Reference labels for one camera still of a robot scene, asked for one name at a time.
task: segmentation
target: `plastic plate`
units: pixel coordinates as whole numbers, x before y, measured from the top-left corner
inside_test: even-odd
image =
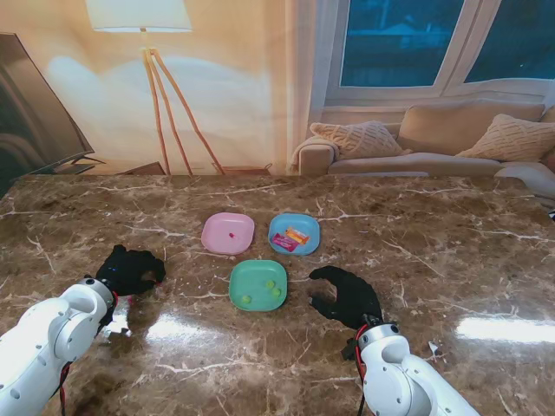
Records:
[[[235,255],[249,248],[253,234],[251,217],[221,212],[206,220],[200,241],[212,253]]]
[[[279,308],[287,297],[287,273],[272,260],[246,260],[233,268],[229,298],[242,310]]]
[[[305,245],[299,244],[292,252],[289,252],[271,241],[276,233],[283,236],[289,227],[292,227],[297,231],[301,231],[303,234],[310,237],[310,240]],[[280,214],[274,217],[270,223],[268,241],[270,242],[272,249],[278,253],[306,256],[317,249],[320,244],[320,224],[310,215]]]

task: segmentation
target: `wall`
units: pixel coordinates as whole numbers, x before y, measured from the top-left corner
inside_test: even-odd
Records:
[[[284,2],[186,0],[193,32],[149,34],[224,166],[284,169],[287,134]],[[84,0],[0,0],[0,30],[17,33],[100,159],[162,161],[153,103],[133,33],[94,32]],[[165,84],[193,170],[215,173]],[[172,173],[186,173],[163,116]]]

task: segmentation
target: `blue plate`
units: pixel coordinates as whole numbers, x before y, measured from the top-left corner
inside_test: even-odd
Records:
[[[301,231],[303,234],[310,237],[310,240],[305,245],[299,244],[292,252],[289,252],[279,245],[275,245],[271,241],[276,233],[284,236],[289,227],[292,227],[297,231]],[[320,224],[310,215],[280,214],[274,217],[270,223],[268,241],[270,242],[272,249],[278,253],[306,256],[317,249],[320,244]]]

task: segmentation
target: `knit pillow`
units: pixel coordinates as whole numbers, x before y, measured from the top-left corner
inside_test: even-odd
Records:
[[[499,114],[472,148],[456,156],[505,162],[537,162],[554,146],[555,123],[535,123]]]
[[[388,129],[378,121],[348,126],[312,123],[310,130],[339,147],[339,160],[385,158],[411,152],[403,152]]]

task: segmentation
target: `orange package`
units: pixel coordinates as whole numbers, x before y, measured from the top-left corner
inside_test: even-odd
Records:
[[[310,240],[309,236],[303,234],[301,231],[294,230],[292,227],[287,229],[285,235],[299,242],[301,245],[305,245]]]

